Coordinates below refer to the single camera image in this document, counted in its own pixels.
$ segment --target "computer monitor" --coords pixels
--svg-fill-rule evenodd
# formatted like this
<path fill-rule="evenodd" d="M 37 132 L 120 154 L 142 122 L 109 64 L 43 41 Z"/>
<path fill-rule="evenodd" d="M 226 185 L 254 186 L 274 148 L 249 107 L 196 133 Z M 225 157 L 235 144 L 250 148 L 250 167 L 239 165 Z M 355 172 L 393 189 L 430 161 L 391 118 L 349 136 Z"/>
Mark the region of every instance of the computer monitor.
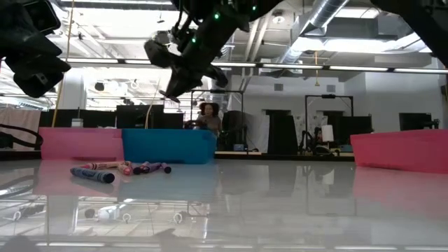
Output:
<path fill-rule="evenodd" d="M 115 111 L 82 110 L 80 114 L 84 128 L 115 127 L 116 124 Z"/>
<path fill-rule="evenodd" d="M 163 115 L 163 128 L 180 130 L 183 129 L 183 113 L 165 113 Z"/>
<path fill-rule="evenodd" d="M 117 106 L 118 129 L 143 129 L 146 114 L 150 105 L 119 105 Z M 148 118 L 148 128 L 163 128 L 163 105 L 153 105 Z"/>
<path fill-rule="evenodd" d="M 400 113 L 400 130 L 422 130 L 432 122 L 430 113 Z"/>
<path fill-rule="evenodd" d="M 51 127 L 53 122 L 54 109 L 41 112 L 39 127 Z M 58 109 L 55 127 L 71 127 L 71 121 L 78 118 L 80 111 L 78 109 Z"/>

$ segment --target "person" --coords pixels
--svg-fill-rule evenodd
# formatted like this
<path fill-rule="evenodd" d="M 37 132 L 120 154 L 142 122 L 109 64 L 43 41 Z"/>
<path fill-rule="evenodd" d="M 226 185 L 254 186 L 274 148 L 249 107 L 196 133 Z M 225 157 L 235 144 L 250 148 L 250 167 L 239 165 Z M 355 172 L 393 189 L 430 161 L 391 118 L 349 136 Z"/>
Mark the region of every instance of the person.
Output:
<path fill-rule="evenodd" d="M 209 130 L 218 136 L 221 131 L 221 119 L 218 117 L 219 105 L 204 102 L 199 105 L 199 108 L 201 109 L 201 116 L 198 120 L 207 124 Z"/>

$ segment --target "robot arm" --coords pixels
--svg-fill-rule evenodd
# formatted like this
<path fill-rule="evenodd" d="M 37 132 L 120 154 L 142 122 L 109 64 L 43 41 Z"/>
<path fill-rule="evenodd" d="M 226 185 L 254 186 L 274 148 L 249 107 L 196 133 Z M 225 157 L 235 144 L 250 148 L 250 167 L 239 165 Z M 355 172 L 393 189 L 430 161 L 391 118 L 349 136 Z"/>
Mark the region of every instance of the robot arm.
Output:
<path fill-rule="evenodd" d="M 249 31 L 249 22 L 270 12 L 283 0 L 171 0 L 180 10 L 179 21 L 171 31 L 181 55 L 170 53 L 156 40 L 144 48 L 152 64 L 171 67 L 166 97 L 177 97 L 201 85 L 203 76 L 228 84 L 223 71 L 211 62 L 221 53 L 236 29 Z M 448 66 L 448 5 L 446 0 L 371 0 L 379 8 L 401 15 Z M 188 16 L 179 27 L 182 13 Z M 197 30 L 190 24 L 198 25 Z M 59 28 L 60 22 L 48 0 L 21 4 L 0 0 L 0 58 L 6 57 L 15 72 L 14 81 L 30 97 L 40 97 L 58 84 L 70 66 L 57 56 L 62 51 L 45 35 Z"/>
<path fill-rule="evenodd" d="M 238 0 L 232 3 L 221 0 L 171 1 L 181 13 L 188 15 L 182 28 L 179 29 L 178 21 L 171 31 L 181 56 L 170 53 L 165 46 L 153 40 L 145 44 L 145 51 L 154 65 L 171 67 L 167 90 L 160 93 L 179 102 L 176 97 L 201 86 L 203 76 L 217 80 L 217 85 L 224 88 L 228 80 L 211 62 L 221 53 L 221 48 L 236 29 L 249 32 L 250 21 L 268 13 L 282 0 Z M 197 30 L 189 28 L 191 22 L 198 24 Z"/>

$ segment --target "blue bin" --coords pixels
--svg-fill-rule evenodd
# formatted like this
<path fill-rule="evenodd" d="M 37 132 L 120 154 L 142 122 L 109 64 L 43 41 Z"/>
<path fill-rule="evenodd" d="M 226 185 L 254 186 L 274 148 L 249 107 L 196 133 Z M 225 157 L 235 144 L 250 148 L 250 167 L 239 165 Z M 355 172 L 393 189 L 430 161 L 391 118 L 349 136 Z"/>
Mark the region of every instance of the blue bin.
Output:
<path fill-rule="evenodd" d="M 206 164 L 216 150 L 216 136 L 209 130 L 123 129 L 122 139 L 131 162 Z"/>

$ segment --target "pink bin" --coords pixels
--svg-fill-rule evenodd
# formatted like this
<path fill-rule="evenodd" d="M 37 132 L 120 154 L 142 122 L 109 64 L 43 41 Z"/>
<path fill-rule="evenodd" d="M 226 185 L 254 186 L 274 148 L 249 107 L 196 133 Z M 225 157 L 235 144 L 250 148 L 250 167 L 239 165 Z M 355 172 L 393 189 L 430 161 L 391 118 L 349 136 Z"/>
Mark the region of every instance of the pink bin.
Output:
<path fill-rule="evenodd" d="M 121 129 L 39 128 L 43 160 L 124 160 Z"/>
<path fill-rule="evenodd" d="M 351 145 L 359 167 L 448 174 L 445 129 L 353 135 Z"/>

